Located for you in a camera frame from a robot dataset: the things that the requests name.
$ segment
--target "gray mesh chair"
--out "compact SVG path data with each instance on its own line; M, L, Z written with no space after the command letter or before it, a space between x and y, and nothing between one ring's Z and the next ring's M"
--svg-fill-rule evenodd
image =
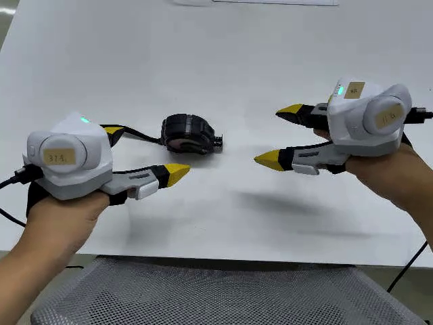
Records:
M419 324L355 267L98 257L31 324Z

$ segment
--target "handwritten label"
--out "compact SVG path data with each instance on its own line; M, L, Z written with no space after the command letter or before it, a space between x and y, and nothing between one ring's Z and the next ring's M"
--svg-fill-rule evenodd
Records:
M404 115L403 107L400 104L395 104L375 116L376 127L383 129L388 125L393 124Z
M349 87L347 87L346 95L344 96L345 100L357 100L361 97L363 92L365 83L353 82L349 83Z
M45 149L43 162L51 165L75 165L75 150L72 148Z

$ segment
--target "hand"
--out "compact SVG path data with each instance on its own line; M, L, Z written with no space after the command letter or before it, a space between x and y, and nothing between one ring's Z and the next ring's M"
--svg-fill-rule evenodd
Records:
M44 198L31 208L16 248L50 254L66 265L89 238L109 203L108 195L102 192L67 201Z
M315 130L315 134L330 139L328 132ZM346 162L346 170L377 195L412 215L426 205L430 208L433 171L406 144L401 144L397 152L386 156L352 156Z

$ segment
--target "tape measure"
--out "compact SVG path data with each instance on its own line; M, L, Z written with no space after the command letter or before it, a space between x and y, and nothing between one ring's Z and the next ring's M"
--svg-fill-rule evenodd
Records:
M210 154L222 151L223 137L216 137L214 129L202 117L192 114L174 114L162 122L161 137L150 137L124 125L101 125L114 146L125 133L147 142L165 146L168 151Z

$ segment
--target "white table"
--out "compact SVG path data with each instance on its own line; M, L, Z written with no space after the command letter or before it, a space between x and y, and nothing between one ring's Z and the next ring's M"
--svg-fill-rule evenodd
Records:
M179 156L122 139L118 170L170 162L192 170L171 189L109 208L80 253L404 265L424 237L354 177L278 173L252 159L320 142L274 113L325 101L343 75L405 83L414 105L433 108L432 11L431 0L21 0L0 53L0 175L20 166L28 133L73 110L154 136L166 116L198 114L224 133L224 152ZM432 125L407 134L432 165ZM0 207L14 215L25 202L23 186L1 191ZM21 231L0 218L0 249ZM416 265L433 267L430 249Z

